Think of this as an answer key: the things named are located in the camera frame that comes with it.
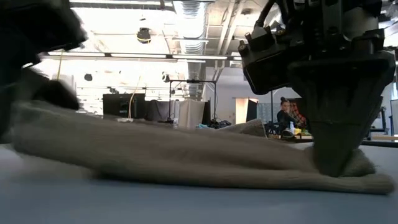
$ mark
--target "bottle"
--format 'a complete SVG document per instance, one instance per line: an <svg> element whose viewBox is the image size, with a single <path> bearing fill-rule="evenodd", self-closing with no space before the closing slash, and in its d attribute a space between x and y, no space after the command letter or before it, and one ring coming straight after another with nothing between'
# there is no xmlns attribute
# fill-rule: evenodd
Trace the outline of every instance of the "bottle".
<svg viewBox="0 0 398 224"><path fill-rule="evenodd" d="M290 131L294 134L294 124L293 124L293 121L290 122Z"/></svg>

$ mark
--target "black monitor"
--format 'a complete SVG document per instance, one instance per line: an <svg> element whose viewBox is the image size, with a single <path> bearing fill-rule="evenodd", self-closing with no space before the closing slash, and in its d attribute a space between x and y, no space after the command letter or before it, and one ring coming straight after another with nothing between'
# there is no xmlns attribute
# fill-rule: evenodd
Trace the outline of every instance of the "black monitor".
<svg viewBox="0 0 398 224"><path fill-rule="evenodd" d="M205 108L203 110L203 119L201 121L202 124L210 125L211 124L211 101L208 100L205 103Z"/></svg>
<svg viewBox="0 0 398 224"><path fill-rule="evenodd" d="M122 118L129 116L129 104L132 94L104 94L104 115L115 115ZM146 103L145 94L134 94L131 101L131 118L141 119L145 117Z"/></svg>

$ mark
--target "ventilation duct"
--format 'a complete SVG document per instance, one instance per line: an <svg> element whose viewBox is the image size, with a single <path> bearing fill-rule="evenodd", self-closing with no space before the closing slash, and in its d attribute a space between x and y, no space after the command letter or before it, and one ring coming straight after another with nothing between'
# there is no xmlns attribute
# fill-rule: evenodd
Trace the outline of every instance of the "ventilation duct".
<svg viewBox="0 0 398 224"><path fill-rule="evenodd" d="M203 40L206 34L206 9L207 2L196 1L174 1L174 9L179 17L178 34L188 40L180 41L181 51L183 54L201 55L205 50ZM204 67L202 63L187 62L188 79L205 79ZM196 100L201 99L201 90L203 85L188 85L189 98Z"/></svg>

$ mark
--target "dark hair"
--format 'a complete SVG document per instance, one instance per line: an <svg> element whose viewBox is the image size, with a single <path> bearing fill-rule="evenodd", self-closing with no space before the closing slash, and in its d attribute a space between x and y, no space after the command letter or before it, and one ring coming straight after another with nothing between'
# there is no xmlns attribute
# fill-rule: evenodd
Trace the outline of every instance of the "dark hair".
<svg viewBox="0 0 398 224"><path fill-rule="evenodd" d="M280 98L280 105L282 106L284 103L288 103L289 101L288 100L286 100L286 98L284 98L284 97L281 97Z"/></svg>

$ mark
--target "desk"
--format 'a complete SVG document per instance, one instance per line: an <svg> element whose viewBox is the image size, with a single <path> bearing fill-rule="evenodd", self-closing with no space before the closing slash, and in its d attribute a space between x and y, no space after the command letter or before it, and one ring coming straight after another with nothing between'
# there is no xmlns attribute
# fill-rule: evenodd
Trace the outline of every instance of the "desk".
<svg viewBox="0 0 398 224"><path fill-rule="evenodd" d="M20 157L6 148L0 146L2 224L398 222L397 193L209 189L99 180L87 169ZM397 149L361 148L379 169L398 180Z"/></svg>

